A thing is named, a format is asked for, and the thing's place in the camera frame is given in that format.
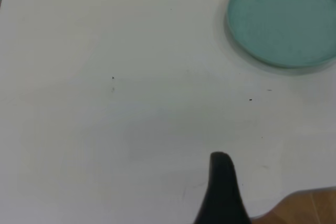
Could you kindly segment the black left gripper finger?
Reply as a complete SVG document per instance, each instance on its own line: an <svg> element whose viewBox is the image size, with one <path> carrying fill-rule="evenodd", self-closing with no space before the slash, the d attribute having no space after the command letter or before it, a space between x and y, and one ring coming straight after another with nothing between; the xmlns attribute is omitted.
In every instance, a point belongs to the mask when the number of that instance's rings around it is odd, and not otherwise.
<svg viewBox="0 0 336 224"><path fill-rule="evenodd" d="M251 223L240 195L235 167L230 156L213 152L205 197L195 223Z"/></svg>

